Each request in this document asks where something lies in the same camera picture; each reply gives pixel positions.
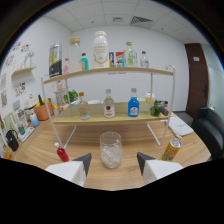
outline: ceiling vent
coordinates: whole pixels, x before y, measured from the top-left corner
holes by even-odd
[[[113,17],[113,22],[115,23],[119,23],[119,22],[122,22],[123,21],[123,18],[122,17]]]
[[[132,26],[139,26],[143,28],[148,28],[150,29],[153,25],[154,21],[146,18],[141,18],[134,16],[131,21]]]

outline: shelf rack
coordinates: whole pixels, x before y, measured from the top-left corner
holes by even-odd
[[[148,102],[139,102],[140,103],[139,116],[135,117],[135,118],[129,117],[127,114],[128,103],[115,103],[116,115],[114,118],[108,119],[108,118],[104,117],[103,104],[90,104],[89,108],[91,111],[91,115],[90,115],[91,117],[88,120],[79,119],[77,106],[69,106],[66,110],[62,111],[57,117],[55,117],[54,120],[52,120],[48,105],[45,104],[50,122],[52,124],[52,127],[54,129],[54,132],[56,134],[56,137],[57,137],[61,147],[66,148],[69,140],[71,139],[72,135],[74,134],[74,132],[76,130],[76,125],[75,125],[71,135],[69,136],[67,142],[65,143],[65,145],[63,145],[54,124],[74,123],[74,124],[78,124],[78,125],[91,125],[91,124],[111,124],[112,122],[121,124],[121,123],[139,122],[139,121],[144,121],[144,122],[148,121],[147,126],[148,126],[149,130],[151,131],[152,135],[154,136],[157,144],[159,146],[161,146],[163,144],[163,141],[166,136],[166,132],[167,132],[167,129],[169,126],[170,117],[171,117],[172,108],[173,108],[173,99],[174,99],[174,94],[175,94],[175,67],[174,66],[172,66],[172,70],[173,71],[171,72],[171,71],[158,70],[158,69],[153,69],[153,68],[138,68],[138,67],[118,67],[118,68],[116,68],[115,67],[115,68],[100,68],[100,69],[90,69],[90,70],[80,71],[80,72],[73,72],[73,73],[69,73],[66,75],[59,75],[59,76],[52,77],[46,81],[43,80],[44,76],[42,76],[41,84],[42,84],[44,100],[46,100],[44,85],[51,83],[51,82],[55,82],[55,81],[65,80],[65,89],[66,89],[67,95],[69,96],[67,79],[70,79],[73,77],[94,75],[94,74],[99,74],[99,73],[108,73],[108,74],[148,73],[151,75],[151,89],[150,89],[150,95],[151,95],[150,100],[151,101],[149,103]],[[170,103],[170,113],[169,113],[168,117],[163,116],[163,115],[160,115],[159,117],[153,117],[149,114],[150,107],[153,106],[153,102],[152,102],[153,76],[156,74],[168,75],[168,76],[173,77],[172,97],[171,97],[171,103]],[[166,124],[163,137],[162,137],[161,141],[159,141],[158,138],[156,137],[155,133],[153,132],[152,128],[150,127],[149,122],[153,121],[153,120],[161,120],[161,119],[168,119],[168,122]]]
[[[31,71],[31,70],[33,70],[35,68],[36,68],[36,66],[16,69],[15,71],[13,71],[12,76],[20,74],[20,73],[23,73],[23,72]]]

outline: wooden shelf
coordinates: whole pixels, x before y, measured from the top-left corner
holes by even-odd
[[[16,69],[16,70],[12,73],[12,76],[13,76],[13,75],[20,74],[20,73],[24,73],[24,72],[31,71],[31,70],[33,70],[34,68],[36,68],[36,66]]]
[[[158,69],[152,69],[152,68],[138,68],[138,67],[118,67],[118,68],[98,68],[98,69],[90,69],[86,71],[80,71],[80,72],[73,72],[66,75],[58,75],[54,76],[46,81],[44,81],[44,84],[56,82],[64,79],[69,79],[75,76],[83,76],[83,75],[93,75],[97,73],[115,73],[115,74],[124,74],[124,73],[153,73],[153,74],[161,74],[161,75],[170,75],[173,76],[173,72],[170,71],[164,71],[164,70],[158,70]]]
[[[103,104],[90,104],[90,118],[88,120],[81,120],[79,117],[78,106],[69,106],[53,119],[55,124],[60,123],[75,123],[76,125],[96,125],[96,124],[122,124],[129,122],[152,121],[167,119],[160,113],[159,117],[149,115],[150,108],[153,102],[139,102],[138,117],[128,116],[128,103],[115,103],[115,117],[105,118],[103,114]]]

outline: blue bottle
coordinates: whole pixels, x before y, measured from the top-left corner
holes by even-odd
[[[138,117],[139,114],[139,102],[137,100],[137,90],[136,88],[131,89],[131,99],[128,102],[128,116]]]
[[[88,65],[88,59],[86,58],[86,53],[82,53],[82,71],[88,70],[89,65]]]

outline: can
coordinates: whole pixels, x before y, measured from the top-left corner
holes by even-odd
[[[162,160],[172,161],[174,156],[177,154],[181,146],[181,142],[177,138],[172,138],[163,154]]]
[[[62,75],[62,45],[54,44],[50,47],[49,76]]]

